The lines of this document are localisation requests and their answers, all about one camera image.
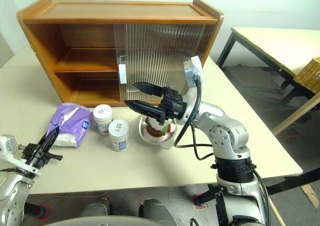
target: jar lid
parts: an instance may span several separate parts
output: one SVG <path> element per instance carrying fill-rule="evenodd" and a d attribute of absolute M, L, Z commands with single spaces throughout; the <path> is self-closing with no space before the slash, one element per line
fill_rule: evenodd
<path fill-rule="evenodd" d="M 94 108 L 93 116 L 97 120 L 107 120 L 112 116 L 112 108 L 107 104 L 100 104 Z"/>
<path fill-rule="evenodd" d="M 115 138 L 122 138 L 129 132 L 129 124 L 122 120 L 116 119 L 109 125 L 109 135 Z"/>

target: white jar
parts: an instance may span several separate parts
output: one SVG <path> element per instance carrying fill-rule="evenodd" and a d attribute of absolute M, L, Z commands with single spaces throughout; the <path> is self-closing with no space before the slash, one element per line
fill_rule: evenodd
<path fill-rule="evenodd" d="M 109 125 L 112 148 L 121 152 L 129 146 L 129 125 L 122 119 L 116 119 Z"/>
<path fill-rule="evenodd" d="M 109 134 L 109 125 L 113 120 L 112 108 L 107 104 L 100 104 L 93 110 L 93 118 L 98 131 L 103 135 Z"/>

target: white wall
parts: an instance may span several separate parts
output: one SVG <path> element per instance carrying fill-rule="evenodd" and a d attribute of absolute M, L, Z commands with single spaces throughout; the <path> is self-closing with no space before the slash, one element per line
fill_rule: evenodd
<path fill-rule="evenodd" d="M 16 19 L 16 12 L 36 0 L 0 0 L 1 32 L 14 53 L 27 42 Z M 124 0 L 173 1 L 192 0 Z M 213 45 L 211 56 L 217 60 L 231 27 L 271 27 L 320 30 L 320 0 L 204 0 L 224 13 L 224 21 Z M 236 45 L 228 65 L 259 64 L 254 55 Z"/>

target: clear plastic panel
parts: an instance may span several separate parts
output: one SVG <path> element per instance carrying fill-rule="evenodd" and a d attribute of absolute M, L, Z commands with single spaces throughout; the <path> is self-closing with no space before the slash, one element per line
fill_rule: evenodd
<path fill-rule="evenodd" d="M 115 24 L 117 63 L 125 64 L 126 84 L 120 84 L 120 100 L 161 99 L 137 90 L 133 83 L 169 86 L 185 93 L 184 61 L 202 59 L 203 44 L 210 40 L 208 26 L 201 24 Z"/>

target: wooden cabinet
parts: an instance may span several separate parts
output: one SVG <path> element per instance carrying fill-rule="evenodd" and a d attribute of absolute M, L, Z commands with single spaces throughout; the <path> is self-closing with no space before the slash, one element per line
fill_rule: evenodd
<path fill-rule="evenodd" d="M 195 55 L 206 61 L 223 14 L 201 0 L 39 0 L 17 18 L 61 100 L 94 107 L 159 101 L 135 90 L 134 82 L 183 91 L 183 61 Z"/>

